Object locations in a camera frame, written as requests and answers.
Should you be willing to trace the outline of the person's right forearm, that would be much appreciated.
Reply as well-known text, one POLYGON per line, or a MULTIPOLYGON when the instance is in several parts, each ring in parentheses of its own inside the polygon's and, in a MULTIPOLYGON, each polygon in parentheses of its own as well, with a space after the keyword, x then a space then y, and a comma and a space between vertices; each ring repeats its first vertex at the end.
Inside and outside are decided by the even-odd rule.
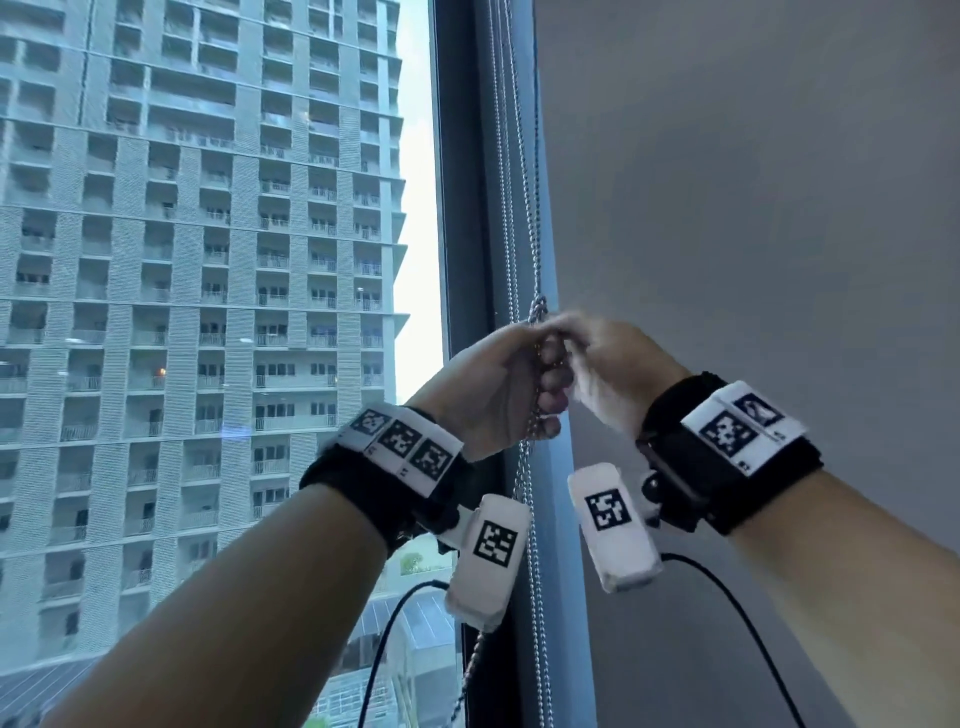
POLYGON ((960 556, 825 470, 728 539, 857 728, 960 728, 960 556))

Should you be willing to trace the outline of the low building with glass roof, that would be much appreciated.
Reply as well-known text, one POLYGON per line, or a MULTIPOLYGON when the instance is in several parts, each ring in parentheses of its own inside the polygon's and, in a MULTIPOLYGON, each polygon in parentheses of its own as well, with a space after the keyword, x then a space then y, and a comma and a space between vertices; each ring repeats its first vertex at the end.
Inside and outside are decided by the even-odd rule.
MULTIPOLYGON (((400 601, 368 601, 334 674, 304 728, 357 728, 381 637, 400 601)), ((460 686, 459 625, 438 588, 413 594, 390 630, 364 728, 445 728, 460 686)), ((33 728, 90 672, 98 658, 48 662, 0 674, 0 727, 33 728)))

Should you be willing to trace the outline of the person's right hand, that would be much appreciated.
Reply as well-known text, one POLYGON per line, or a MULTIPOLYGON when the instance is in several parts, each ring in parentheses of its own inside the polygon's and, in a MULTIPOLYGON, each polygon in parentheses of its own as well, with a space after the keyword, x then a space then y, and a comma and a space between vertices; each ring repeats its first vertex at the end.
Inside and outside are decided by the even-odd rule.
POLYGON ((640 328, 604 318, 604 361, 587 362, 566 345, 573 371, 569 403, 578 402, 630 442, 638 440, 655 400, 692 376, 640 328))

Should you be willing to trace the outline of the dark window frame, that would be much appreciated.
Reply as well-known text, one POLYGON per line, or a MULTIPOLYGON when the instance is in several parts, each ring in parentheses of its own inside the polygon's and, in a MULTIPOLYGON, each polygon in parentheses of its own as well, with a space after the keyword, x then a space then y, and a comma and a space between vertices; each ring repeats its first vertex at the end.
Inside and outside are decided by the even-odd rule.
MULTIPOLYGON (((511 321, 559 307, 537 38, 538 0, 429 0, 438 130, 443 346, 453 356, 511 321)), ((597 728, 570 421, 552 441, 477 467, 486 493, 533 508, 503 625, 459 625, 462 728, 597 728)))

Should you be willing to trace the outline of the person's left forearm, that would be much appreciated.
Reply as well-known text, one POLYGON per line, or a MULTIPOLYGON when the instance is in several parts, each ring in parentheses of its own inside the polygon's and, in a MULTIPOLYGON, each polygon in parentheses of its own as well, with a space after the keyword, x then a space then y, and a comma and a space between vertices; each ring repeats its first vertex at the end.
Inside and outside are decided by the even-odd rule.
POLYGON ((303 728, 388 559, 387 526, 296 493, 122 637, 40 728, 303 728))

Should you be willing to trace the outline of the grey roller blind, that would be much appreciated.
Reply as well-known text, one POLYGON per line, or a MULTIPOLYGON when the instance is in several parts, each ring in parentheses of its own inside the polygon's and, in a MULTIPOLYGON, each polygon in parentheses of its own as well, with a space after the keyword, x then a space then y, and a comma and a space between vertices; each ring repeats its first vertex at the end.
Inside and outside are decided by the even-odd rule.
POLYGON ((654 530, 747 609, 808 728, 960 728, 960 0, 534 0, 558 306, 645 330, 810 429, 868 546, 808 509, 804 576, 874 582, 841 700, 752 565, 654 530))

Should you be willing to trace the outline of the black wristband with marker tags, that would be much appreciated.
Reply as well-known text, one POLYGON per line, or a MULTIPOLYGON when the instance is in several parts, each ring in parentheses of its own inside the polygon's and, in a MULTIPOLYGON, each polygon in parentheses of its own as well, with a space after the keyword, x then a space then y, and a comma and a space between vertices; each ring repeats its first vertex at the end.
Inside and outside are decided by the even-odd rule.
POLYGON ((322 485, 354 505, 382 536, 388 557, 460 523, 474 485, 464 445, 426 410, 377 402, 328 439, 298 489, 322 485))
POLYGON ((705 523, 728 536, 824 467, 797 418, 747 382, 709 371, 660 394, 635 445, 653 471, 643 496, 684 532, 705 523))

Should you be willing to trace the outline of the grey high-rise building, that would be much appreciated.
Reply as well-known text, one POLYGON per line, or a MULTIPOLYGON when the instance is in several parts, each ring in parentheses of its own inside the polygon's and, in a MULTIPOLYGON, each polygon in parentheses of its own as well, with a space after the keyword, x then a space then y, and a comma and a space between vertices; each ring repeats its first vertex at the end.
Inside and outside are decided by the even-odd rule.
POLYGON ((395 394, 402 0, 0 0, 0 674, 107 651, 395 394))

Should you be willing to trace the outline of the person's left hand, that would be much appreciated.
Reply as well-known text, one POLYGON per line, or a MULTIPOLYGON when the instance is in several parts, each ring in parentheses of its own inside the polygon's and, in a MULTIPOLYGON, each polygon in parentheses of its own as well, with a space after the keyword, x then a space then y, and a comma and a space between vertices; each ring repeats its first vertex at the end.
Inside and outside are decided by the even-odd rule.
POLYGON ((503 326, 460 351, 405 402, 462 442, 470 463, 534 441, 539 323, 503 326))

